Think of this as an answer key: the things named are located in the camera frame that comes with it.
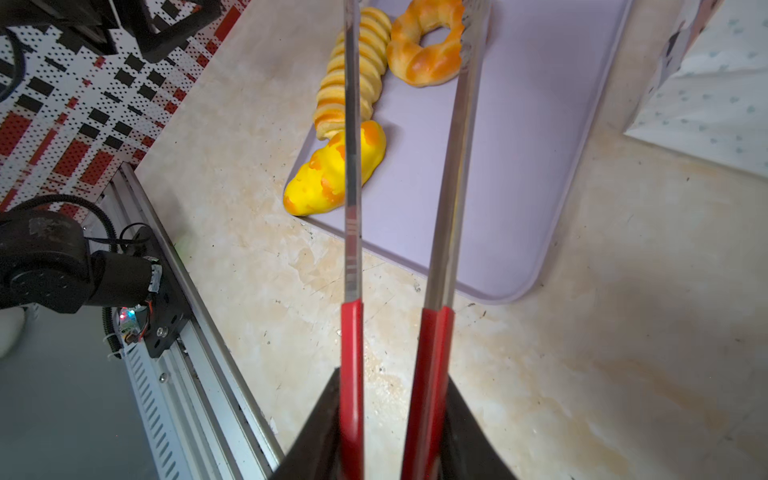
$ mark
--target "red tong handle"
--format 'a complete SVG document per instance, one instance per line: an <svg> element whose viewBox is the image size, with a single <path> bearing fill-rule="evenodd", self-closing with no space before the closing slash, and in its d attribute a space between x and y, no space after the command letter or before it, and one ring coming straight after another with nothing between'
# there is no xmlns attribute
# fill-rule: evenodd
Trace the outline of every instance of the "red tong handle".
<svg viewBox="0 0 768 480"><path fill-rule="evenodd" d="M365 471L362 421L362 300L341 306L339 429L341 466L346 480L362 480Z"/></svg>
<svg viewBox="0 0 768 480"><path fill-rule="evenodd" d="M447 306L439 312L422 310L401 480L437 478L453 319L453 310Z"/></svg>

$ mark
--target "marble countertop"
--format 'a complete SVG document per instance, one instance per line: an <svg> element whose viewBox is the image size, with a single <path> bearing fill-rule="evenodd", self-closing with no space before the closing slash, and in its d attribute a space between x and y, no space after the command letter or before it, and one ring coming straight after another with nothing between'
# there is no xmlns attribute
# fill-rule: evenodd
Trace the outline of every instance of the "marble countertop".
<svg viewBox="0 0 768 480"><path fill-rule="evenodd" d="M680 3L635 2L535 287L455 302L451 375L525 480L768 478L768 183L621 134ZM339 363L343 245L282 191L340 9L252 0L137 169L286 450ZM425 280L364 269L368 478L397 478Z"/></svg>

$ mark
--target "cable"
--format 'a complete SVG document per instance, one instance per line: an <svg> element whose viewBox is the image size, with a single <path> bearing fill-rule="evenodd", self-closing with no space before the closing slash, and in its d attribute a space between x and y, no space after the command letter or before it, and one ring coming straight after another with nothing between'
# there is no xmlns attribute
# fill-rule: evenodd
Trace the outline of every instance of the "cable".
<svg viewBox="0 0 768 480"><path fill-rule="evenodd" d="M149 313L147 313L147 322L144 324L144 328L141 329L141 333L139 333L139 340L144 338L144 335L147 335L147 329L149 328L149 322L153 319L154 316L154 310L152 309L152 300L147 302L147 306L149 307Z"/></svg>
<svg viewBox="0 0 768 480"><path fill-rule="evenodd" d="M30 200L21 202L19 205L16 205L15 207L13 207L11 211L30 210L32 208L40 207L41 205L53 204L56 202L66 202L68 204L75 204L81 207L85 207L86 209L90 210L96 216L96 218L99 219L99 221L101 221L102 225L104 225L104 231L107 233L107 238L109 240L118 239L117 234L114 232L114 225L112 224L112 221L109 220L109 217L107 217L107 214L105 214L104 211L93 202L89 202L84 198L76 197L75 195L63 195L63 194L41 195L40 197L35 197ZM111 244L109 246L109 251L112 253L117 253L118 245L116 243ZM119 359L122 358L120 355L120 350L121 350L120 341L117 339L116 336L110 336L110 335L114 335L114 324L112 323L111 307L106 306L101 311L101 323L104 326L104 334L108 336L107 341L109 343L109 348L112 350L112 353L117 358Z"/></svg>
<svg viewBox="0 0 768 480"><path fill-rule="evenodd" d="M18 40L16 34L10 28L2 27L0 28L0 35L8 37L8 41L11 43L11 49L13 49L13 76L11 76L11 83L3 89L2 93L0 93L0 101L4 101L11 96L21 84L22 80L24 80L26 62L24 60L23 45Z"/></svg>
<svg viewBox="0 0 768 480"><path fill-rule="evenodd" d="M147 224L146 224L146 223L144 223L144 222L133 222L133 223L129 223L129 224L128 224L128 225L126 225L126 226L125 226L125 228L124 228L124 229L123 229L123 230L120 232L120 236L118 237L118 238L120 239L120 241L125 241L126 243L144 243L144 242L146 242L147 240L149 240L149 237L147 237L147 238L142 238L142 239L139 239L139 240L123 240L123 235L125 235L125 232L127 232L129 228L131 228L131 227L135 227L135 226L137 226L137 225L144 225L145 227L149 228L150 230L152 229L152 227L150 227L149 225L147 225Z"/></svg>
<svg viewBox="0 0 768 480"><path fill-rule="evenodd" d="M95 243L104 243L106 245L136 245L139 243L144 243L149 238L140 238L139 240L111 240L109 238L93 238L93 237L85 237L86 240L90 240L91 242Z"/></svg>

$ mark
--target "bread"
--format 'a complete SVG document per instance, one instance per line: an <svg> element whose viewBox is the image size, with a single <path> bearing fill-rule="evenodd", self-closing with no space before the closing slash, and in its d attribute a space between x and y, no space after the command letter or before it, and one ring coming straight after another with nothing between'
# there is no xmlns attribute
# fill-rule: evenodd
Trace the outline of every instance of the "bread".
<svg viewBox="0 0 768 480"><path fill-rule="evenodd" d="M386 57L392 73L414 87L445 83L461 67L461 38L464 31L461 0L413 0L392 24L392 40ZM450 28L443 43L422 47L425 33Z"/></svg>
<svg viewBox="0 0 768 480"><path fill-rule="evenodd" d="M365 183L384 158L386 136L373 120L360 125L360 177ZM344 203L346 139L344 131L312 154L299 168L283 194L283 206L291 215L323 214Z"/></svg>
<svg viewBox="0 0 768 480"><path fill-rule="evenodd" d="M373 104L382 92L381 76L387 67L386 48L392 23L386 13L373 7L360 11L360 120L370 120ZM344 33L336 37L327 75L317 92L313 116L318 139L333 138L344 129Z"/></svg>

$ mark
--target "pegboard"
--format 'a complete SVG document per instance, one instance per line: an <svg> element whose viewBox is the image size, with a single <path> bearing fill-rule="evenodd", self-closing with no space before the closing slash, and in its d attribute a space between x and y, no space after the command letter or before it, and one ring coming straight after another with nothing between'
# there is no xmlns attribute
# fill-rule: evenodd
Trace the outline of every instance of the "pegboard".
<svg viewBox="0 0 768 480"><path fill-rule="evenodd" d="M136 40L111 30L119 53L101 56L53 26L12 30L24 45L26 72L0 103L0 211L44 194L95 201L123 162L141 162L250 0L221 0L222 15L147 63ZM160 30L190 15L184 0L145 0ZM13 54L0 37L0 84ZM75 205L49 207L82 221Z"/></svg>

